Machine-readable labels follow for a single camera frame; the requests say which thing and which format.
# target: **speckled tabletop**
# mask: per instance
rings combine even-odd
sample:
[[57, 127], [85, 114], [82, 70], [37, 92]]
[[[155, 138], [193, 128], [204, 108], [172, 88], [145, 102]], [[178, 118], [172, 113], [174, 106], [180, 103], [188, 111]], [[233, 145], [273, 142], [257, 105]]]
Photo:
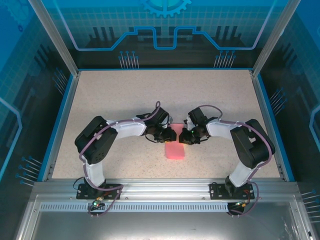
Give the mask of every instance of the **speckled tabletop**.
[[[83, 71], [79, 79], [53, 178], [83, 176], [75, 138], [95, 117], [107, 120], [150, 113], [156, 101], [182, 123], [189, 111], [211, 104], [223, 111], [223, 119], [257, 119], [264, 126], [256, 93], [247, 70], [126, 70]], [[208, 116], [218, 116], [204, 108]], [[185, 145], [184, 160], [165, 157], [165, 145], [144, 137], [117, 140], [103, 162], [106, 178], [225, 178], [239, 162], [234, 143], [211, 137], [200, 145]], [[274, 159], [255, 177], [279, 177]]]

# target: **pink block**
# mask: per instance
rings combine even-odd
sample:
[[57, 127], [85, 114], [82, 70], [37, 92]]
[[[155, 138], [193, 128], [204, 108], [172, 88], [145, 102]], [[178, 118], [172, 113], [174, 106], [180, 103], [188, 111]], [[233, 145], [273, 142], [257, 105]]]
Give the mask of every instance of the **pink block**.
[[170, 127], [176, 132], [176, 141], [166, 142], [164, 144], [165, 156], [167, 159], [183, 160], [185, 158], [185, 149], [182, 143], [179, 143], [179, 135], [182, 133], [183, 123], [173, 123]]

